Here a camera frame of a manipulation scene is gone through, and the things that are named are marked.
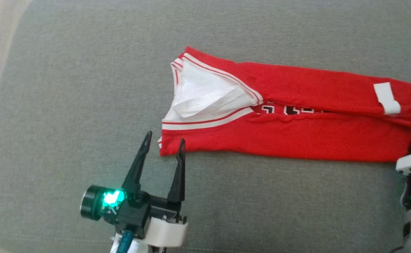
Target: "gray couch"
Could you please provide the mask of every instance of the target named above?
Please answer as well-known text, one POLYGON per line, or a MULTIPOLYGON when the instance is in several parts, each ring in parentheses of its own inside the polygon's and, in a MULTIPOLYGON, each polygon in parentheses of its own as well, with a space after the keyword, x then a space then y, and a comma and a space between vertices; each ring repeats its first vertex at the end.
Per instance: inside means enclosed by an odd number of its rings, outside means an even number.
MULTIPOLYGON (((0 86, 1 247, 108 252, 114 228, 80 217, 82 193, 119 187, 149 130, 141 182, 167 194, 176 162, 155 140, 187 45, 411 82, 411 2, 34 0, 0 86)), ((394 164, 190 153, 190 228, 171 252, 388 252, 403 185, 394 164)))

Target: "camera lens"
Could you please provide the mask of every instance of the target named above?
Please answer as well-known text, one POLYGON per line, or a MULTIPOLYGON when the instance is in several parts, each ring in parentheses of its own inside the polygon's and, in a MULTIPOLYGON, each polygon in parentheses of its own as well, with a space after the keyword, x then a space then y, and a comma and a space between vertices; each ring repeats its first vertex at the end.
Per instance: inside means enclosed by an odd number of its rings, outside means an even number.
POLYGON ((112 189, 102 186, 92 185, 83 194, 82 203, 80 204, 80 215, 83 218, 99 221, 101 219, 102 202, 104 193, 112 189))

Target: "red jersey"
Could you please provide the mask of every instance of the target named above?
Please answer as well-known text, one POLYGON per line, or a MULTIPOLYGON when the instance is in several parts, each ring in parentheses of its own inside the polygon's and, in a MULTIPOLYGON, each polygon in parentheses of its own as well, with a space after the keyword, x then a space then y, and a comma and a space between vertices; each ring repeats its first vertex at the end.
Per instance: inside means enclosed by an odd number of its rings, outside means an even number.
POLYGON ((187 152, 393 162, 411 142, 411 83, 304 67, 235 63, 187 47, 160 155, 187 152))

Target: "green light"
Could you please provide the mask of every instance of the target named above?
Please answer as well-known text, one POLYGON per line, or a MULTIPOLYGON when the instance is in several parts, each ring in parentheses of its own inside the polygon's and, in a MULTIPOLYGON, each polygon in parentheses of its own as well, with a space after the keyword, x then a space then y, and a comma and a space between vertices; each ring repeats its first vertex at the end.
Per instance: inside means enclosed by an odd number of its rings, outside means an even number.
POLYGON ((120 190, 115 190, 114 193, 106 192, 104 193, 103 206, 116 207, 124 200, 124 192, 120 190))

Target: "red stripe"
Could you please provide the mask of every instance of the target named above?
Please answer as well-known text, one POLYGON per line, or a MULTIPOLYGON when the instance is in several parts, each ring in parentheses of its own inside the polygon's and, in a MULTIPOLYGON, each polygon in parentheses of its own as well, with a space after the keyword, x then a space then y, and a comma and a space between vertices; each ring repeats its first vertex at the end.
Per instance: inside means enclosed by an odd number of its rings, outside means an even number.
POLYGON ((247 89, 244 84, 242 84, 241 82, 239 82, 238 80, 236 80, 234 77, 232 77, 232 76, 230 76, 230 75, 228 75, 228 74, 220 73, 220 72, 218 72, 218 71, 216 71, 216 70, 212 70, 212 69, 206 68, 206 67, 204 67, 204 66, 201 66, 201 65, 195 63, 194 61, 192 61, 191 59, 189 59, 187 56, 183 56, 183 57, 187 58, 191 63, 196 64, 197 66, 199 66, 199 67, 201 67, 201 68, 203 68, 203 69, 207 69, 207 70, 209 70, 209 71, 218 73, 218 74, 220 74, 220 75, 225 75, 225 76, 233 79, 235 82, 241 84, 245 90, 249 91, 250 93, 252 93, 252 94, 257 98, 257 104, 260 102, 260 100, 258 99, 258 96, 257 96, 253 91, 247 89))
POLYGON ((235 113, 237 113, 237 112, 239 112, 239 111, 241 111, 241 110, 243 110, 243 109, 246 109, 246 107, 245 107, 245 108, 238 109, 238 110, 232 112, 231 114, 229 114, 229 115, 227 115, 227 116, 220 117, 220 118, 217 118, 217 119, 211 119, 211 120, 205 120, 205 121, 198 121, 198 122, 163 122, 163 121, 162 121, 162 124, 168 124, 168 125, 191 125, 191 124, 201 124, 201 123, 215 122, 215 121, 222 120, 222 119, 225 119, 225 118, 227 118, 227 117, 230 117, 230 116, 232 116, 233 114, 235 114, 235 113))
POLYGON ((177 64, 179 67, 183 68, 181 64, 178 64, 177 62, 173 62, 174 64, 177 64))
POLYGON ((178 85, 179 84, 179 78, 177 76, 177 69, 174 69, 174 72, 176 73, 176 85, 178 85))

